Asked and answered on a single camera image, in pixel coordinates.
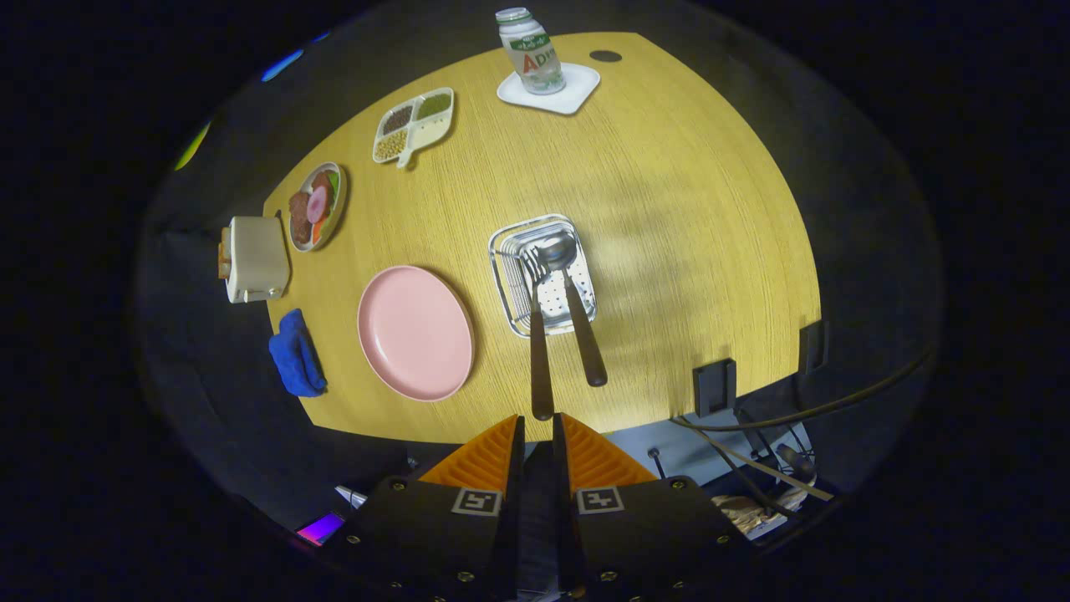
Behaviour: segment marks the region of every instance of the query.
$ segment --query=wooden handle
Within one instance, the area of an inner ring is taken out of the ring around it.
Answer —
[[[538,305],[538,284],[532,282],[532,415],[536,420],[553,418],[550,358],[546,354],[546,328]]]
[[[562,269],[565,275],[565,296],[568,298],[568,313],[572,317],[572,329],[576,331],[576,344],[580,348],[580,359],[583,361],[583,372],[587,376],[587,385],[601,387],[609,382],[606,376],[606,365],[601,361],[601,352],[598,351],[598,342],[595,341],[595,331],[591,329],[587,322],[587,313],[583,311],[583,299],[580,292],[576,290],[572,278],[568,272]]]

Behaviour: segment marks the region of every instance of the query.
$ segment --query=metal basket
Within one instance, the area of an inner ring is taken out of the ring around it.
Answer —
[[[594,322],[597,314],[595,288],[587,272],[587,258],[583,252],[579,232],[568,217],[551,213],[520,221],[491,234],[487,244],[490,268],[498,285],[498,294],[502,298],[505,320],[508,321],[513,333],[524,339],[531,337],[532,278],[520,261],[520,253],[529,246],[557,232],[568,232],[576,238],[576,260],[569,264],[568,275],[571,276],[576,290],[580,293],[587,320]],[[568,313],[568,300],[565,298],[565,279],[560,272],[554,272],[542,282],[538,295],[546,334],[571,333],[572,319]]]

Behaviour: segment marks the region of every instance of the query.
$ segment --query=blue cloth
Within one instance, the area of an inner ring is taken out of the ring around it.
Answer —
[[[268,342],[268,351],[275,359],[282,385],[291,395],[315,398],[326,389],[327,382],[320,371],[301,310],[282,317],[278,323],[278,335]]]

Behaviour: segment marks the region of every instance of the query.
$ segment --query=wooden table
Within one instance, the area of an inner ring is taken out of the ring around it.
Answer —
[[[575,115],[507,105],[501,48],[392,92],[342,124],[264,201],[281,209],[320,163],[340,164],[349,202],[321,249],[290,248],[273,326],[301,308],[330,383],[302,403],[320,427],[415,442],[464,443],[511,414],[531,416],[529,341],[505,322],[487,259],[502,226],[547,213],[577,225],[594,276],[593,323],[609,374],[586,386],[571,335],[549,338],[556,410],[599,432],[692,412],[691,369],[732,357],[737,395],[794,373],[798,330],[821,319],[806,229],[773,157],[705,80],[635,33],[553,36],[562,60],[601,74]],[[592,50],[624,58],[599,62]],[[383,112],[449,86],[454,123],[406,170],[371,160]],[[449,282],[476,341],[471,376],[437,404],[408,400],[371,372],[356,309],[370,277],[415,264]],[[551,437],[529,420],[528,441]]]

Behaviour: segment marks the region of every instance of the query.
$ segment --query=metal spoon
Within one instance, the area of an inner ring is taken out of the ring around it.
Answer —
[[[542,308],[538,304],[538,287],[550,277],[533,248],[525,249],[520,260],[532,276],[532,415],[536,420],[553,418],[553,387],[550,385],[550,359],[546,352],[546,329],[542,325]]]
[[[576,343],[580,349],[580,359],[583,361],[583,372],[587,385],[601,387],[609,379],[606,376],[606,365],[602,364],[595,333],[591,329],[587,313],[583,310],[583,299],[568,275],[568,265],[576,260],[576,238],[568,232],[561,232],[545,238],[538,245],[538,260],[552,274],[560,271],[565,278],[565,297],[568,298],[568,313],[572,317],[572,328],[576,331]]]

